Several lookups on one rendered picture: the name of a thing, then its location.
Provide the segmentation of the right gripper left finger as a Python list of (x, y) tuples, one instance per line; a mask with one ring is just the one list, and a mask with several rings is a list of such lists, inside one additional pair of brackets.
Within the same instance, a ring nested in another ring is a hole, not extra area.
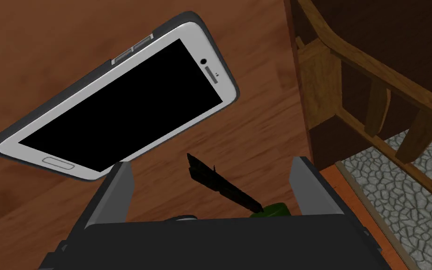
[(111, 174), (113, 174), (112, 177), (109, 175), (106, 177), (110, 184), (98, 201), (85, 227), (94, 224), (124, 223), (127, 219), (134, 191), (131, 163), (118, 162), (112, 167)]

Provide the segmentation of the wooden chair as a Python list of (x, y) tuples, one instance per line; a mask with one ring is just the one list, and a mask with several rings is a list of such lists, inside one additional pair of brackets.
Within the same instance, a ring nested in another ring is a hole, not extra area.
[(432, 194), (432, 0), (285, 2), (315, 167), (373, 147)]

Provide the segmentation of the brown wooden table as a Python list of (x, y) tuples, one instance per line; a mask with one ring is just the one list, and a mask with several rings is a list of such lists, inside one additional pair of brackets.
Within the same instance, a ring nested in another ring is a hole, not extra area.
[[(127, 220), (250, 214), (193, 181), (187, 153), (300, 214), (288, 177), (309, 147), (283, 0), (0, 0), (0, 131), (186, 10), (208, 26), (240, 97), (133, 161)], [(36, 270), (99, 185), (0, 157), (0, 270)]]

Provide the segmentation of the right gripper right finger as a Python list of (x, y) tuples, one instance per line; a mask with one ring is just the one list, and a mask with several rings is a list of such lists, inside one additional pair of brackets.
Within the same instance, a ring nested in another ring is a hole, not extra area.
[(293, 158), (289, 182), (302, 215), (343, 214), (305, 163), (305, 157)]

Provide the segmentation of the white smartphone in grey case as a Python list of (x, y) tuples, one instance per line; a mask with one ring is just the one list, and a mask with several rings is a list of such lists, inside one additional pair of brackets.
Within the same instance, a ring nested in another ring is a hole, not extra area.
[(0, 157), (96, 181), (234, 103), (207, 26), (185, 11), (0, 132)]

